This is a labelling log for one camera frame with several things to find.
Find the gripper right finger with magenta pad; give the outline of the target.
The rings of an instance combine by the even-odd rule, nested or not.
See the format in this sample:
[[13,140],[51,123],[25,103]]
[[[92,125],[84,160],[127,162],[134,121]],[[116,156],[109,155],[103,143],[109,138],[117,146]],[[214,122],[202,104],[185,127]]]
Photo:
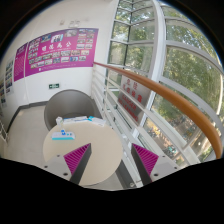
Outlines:
[[132,144],[131,154],[143,185],[148,185],[174,172],[172,161],[139,145]]

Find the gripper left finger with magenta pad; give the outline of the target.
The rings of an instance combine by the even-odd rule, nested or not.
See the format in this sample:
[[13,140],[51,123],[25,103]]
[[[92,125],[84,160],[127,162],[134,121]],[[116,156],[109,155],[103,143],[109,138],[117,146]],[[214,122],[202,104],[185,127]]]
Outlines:
[[54,156],[46,162],[44,169],[74,184],[79,184],[91,153],[91,144],[86,144],[65,155]]

